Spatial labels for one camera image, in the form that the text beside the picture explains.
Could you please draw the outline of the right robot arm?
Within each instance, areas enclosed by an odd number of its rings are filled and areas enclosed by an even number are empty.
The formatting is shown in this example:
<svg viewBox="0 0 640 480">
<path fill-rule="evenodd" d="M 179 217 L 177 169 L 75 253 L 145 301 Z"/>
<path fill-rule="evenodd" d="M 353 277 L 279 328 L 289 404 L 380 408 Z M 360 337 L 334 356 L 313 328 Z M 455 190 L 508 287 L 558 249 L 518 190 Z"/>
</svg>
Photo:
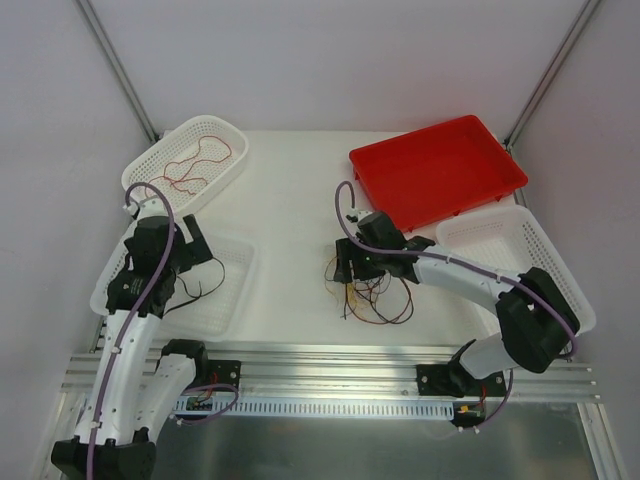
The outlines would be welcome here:
<svg viewBox="0 0 640 480">
<path fill-rule="evenodd" d="M 433 240 L 406 238 L 382 211 L 355 210 L 339 215 L 359 261 L 416 285 L 438 287 L 492 314 L 499 331 L 464 344 L 428 377 L 440 395 L 473 394 L 491 375 L 521 367 L 543 373 L 549 365 L 574 353 L 581 325 L 553 278 L 543 269 L 504 272 L 457 256 Z"/>
</svg>

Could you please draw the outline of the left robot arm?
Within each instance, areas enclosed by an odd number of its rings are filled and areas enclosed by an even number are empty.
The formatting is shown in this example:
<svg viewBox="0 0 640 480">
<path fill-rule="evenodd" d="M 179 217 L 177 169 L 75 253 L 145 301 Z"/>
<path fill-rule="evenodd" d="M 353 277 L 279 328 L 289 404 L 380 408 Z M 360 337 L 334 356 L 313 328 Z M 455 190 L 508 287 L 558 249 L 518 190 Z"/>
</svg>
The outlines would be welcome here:
<svg viewBox="0 0 640 480">
<path fill-rule="evenodd" d="M 178 275 L 212 258 L 192 215 L 148 216 L 123 236 L 95 290 L 107 318 L 92 393 L 71 439 L 51 453 L 68 478 L 151 477 L 165 420 L 186 388 L 208 382 L 210 365 L 203 342 L 172 340 L 141 391 L 144 365 Z"/>
</svg>

